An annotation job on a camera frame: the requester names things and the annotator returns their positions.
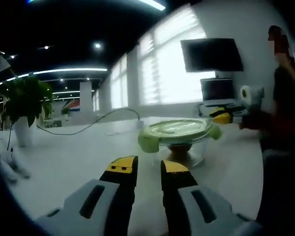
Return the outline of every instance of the ceiling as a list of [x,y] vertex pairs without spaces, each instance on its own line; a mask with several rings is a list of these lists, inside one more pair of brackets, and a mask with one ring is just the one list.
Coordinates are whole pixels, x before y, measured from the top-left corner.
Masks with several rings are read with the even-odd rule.
[[[56,80],[50,84],[58,92],[65,87],[79,90],[81,80],[67,78],[91,78],[96,90],[100,79],[108,76],[111,67],[149,28],[178,7],[200,0],[156,0],[166,7],[164,11],[138,0],[27,1],[0,1],[0,51],[15,74],[70,67],[108,69],[38,75],[41,80]],[[100,50],[94,43],[101,44]],[[5,70],[0,82],[11,77]]]

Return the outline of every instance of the black monitor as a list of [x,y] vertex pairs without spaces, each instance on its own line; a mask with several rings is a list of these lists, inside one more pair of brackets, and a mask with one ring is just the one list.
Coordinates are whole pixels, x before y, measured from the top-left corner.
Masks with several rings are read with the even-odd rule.
[[181,41],[186,72],[243,71],[232,38],[204,38]]
[[235,99],[232,79],[202,79],[203,101]]

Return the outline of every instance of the laptop screen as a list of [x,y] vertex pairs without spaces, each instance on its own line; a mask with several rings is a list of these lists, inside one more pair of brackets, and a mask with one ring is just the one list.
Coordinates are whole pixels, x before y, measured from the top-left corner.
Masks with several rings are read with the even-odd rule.
[[202,79],[203,101],[235,99],[232,79]]

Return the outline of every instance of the white tabletop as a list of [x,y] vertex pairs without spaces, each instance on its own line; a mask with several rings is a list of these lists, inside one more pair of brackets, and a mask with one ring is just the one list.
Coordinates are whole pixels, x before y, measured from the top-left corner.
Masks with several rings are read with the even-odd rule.
[[[177,118],[144,118],[145,124]],[[73,133],[85,126],[48,129]],[[167,230],[162,205],[160,170],[152,165],[151,154],[138,144],[135,121],[95,124],[74,136],[56,136],[35,130],[34,147],[15,148],[32,173],[31,179],[19,179],[10,189],[33,219],[62,207],[63,201],[90,179],[99,179],[106,167],[119,157],[139,156],[135,203],[129,223],[129,235],[160,235]],[[205,163],[192,169],[198,184],[220,193],[233,206],[234,213],[256,219],[263,189],[262,153],[256,131],[239,130],[237,125],[221,126],[224,136],[210,140]],[[5,139],[7,132],[1,134]],[[12,146],[16,140],[14,132]]]

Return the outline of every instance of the white flower pot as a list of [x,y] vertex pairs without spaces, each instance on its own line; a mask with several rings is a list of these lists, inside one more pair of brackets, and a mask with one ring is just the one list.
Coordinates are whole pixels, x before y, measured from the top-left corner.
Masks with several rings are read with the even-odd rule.
[[14,123],[14,131],[15,131],[16,138],[18,140],[18,145],[20,147],[30,147],[33,145],[33,141],[32,141],[33,129],[29,128],[27,117],[20,117]]

